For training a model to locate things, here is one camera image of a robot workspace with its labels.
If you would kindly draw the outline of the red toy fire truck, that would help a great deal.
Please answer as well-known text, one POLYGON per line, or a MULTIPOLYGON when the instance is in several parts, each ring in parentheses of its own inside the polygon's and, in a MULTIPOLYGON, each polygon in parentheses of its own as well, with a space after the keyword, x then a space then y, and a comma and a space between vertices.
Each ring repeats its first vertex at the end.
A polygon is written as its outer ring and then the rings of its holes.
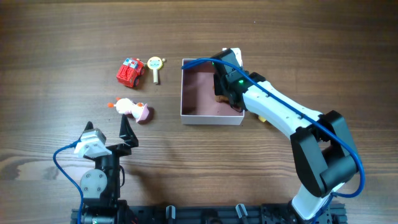
POLYGON ((139 78, 145 73, 145 64, 138 58, 126 58, 122 63, 116 78, 119 83, 135 88, 139 84, 139 78))

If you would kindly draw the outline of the brown plush toy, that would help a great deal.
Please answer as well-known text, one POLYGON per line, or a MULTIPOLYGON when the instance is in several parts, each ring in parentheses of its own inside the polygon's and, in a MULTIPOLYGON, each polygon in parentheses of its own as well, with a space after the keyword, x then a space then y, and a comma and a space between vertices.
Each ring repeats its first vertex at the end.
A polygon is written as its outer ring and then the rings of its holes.
POLYGON ((223 94, 223 88, 219 82, 214 82, 213 89, 215 92, 215 101, 218 103, 228 103, 229 99, 223 94))

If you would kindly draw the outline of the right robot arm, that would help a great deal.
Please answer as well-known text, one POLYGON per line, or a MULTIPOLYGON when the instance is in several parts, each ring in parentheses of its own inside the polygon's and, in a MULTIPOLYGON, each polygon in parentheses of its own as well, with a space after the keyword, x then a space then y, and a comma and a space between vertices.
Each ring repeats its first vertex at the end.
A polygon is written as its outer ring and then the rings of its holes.
POLYGON ((308 109, 277 91, 262 75, 245 71, 233 49, 210 58, 215 95, 230 107, 263 117, 290 140, 301 182, 288 204, 288 222, 316 223, 335 197, 353 198, 364 189, 364 169, 348 125, 336 111, 308 109))

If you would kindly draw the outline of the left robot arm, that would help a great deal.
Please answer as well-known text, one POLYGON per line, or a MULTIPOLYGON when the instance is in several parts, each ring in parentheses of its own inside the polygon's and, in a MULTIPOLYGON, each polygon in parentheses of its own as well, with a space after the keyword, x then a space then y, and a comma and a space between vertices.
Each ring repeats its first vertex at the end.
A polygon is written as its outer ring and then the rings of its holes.
POLYGON ((83 192, 81 210, 71 214, 72 223, 124 224, 137 223, 138 218, 126 200, 120 199, 120 189, 125 182, 124 168, 120 158, 130 156, 131 149, 139 145, 128 117, 122 115, 120 144, 106 146, 106 137, 100 129, 88 122, 76 145, 75 154, 95 163, 95 168, 83 174, 80 188, 83 192))

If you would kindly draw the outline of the white pink plush duck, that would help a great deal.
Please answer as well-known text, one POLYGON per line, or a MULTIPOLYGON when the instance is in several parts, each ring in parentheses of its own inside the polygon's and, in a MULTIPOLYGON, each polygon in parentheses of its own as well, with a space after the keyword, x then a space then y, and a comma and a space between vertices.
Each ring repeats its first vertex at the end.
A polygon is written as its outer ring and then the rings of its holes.
POLYGON ((135 103, 129 98, 117 98, 115 103, 108 103, 109 108, 115 108, 119 114, 131 115, 137 123, 144 121, 150 114, 146 103, 135 103))

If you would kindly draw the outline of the white plush duck yellow hat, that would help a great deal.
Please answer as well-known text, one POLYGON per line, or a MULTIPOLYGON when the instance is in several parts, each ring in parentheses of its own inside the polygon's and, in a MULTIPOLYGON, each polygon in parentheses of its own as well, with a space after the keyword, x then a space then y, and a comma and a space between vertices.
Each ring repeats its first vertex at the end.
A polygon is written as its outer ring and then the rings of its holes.
POLYGON ((266 122, 266 119, 264 118, 264 117, 262 117, 262 116, 258 116, 258 119, 261 121, 261 122, 263 122, 263 123, 265 123, 266 122))

